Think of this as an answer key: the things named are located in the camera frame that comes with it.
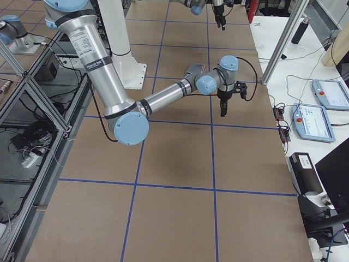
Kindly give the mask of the second robot base beyond frame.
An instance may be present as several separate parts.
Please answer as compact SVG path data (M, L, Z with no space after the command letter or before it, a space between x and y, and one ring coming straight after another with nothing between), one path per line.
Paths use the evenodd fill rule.
M39 48L16 15L1 17L1 41L16 55L33 55Z

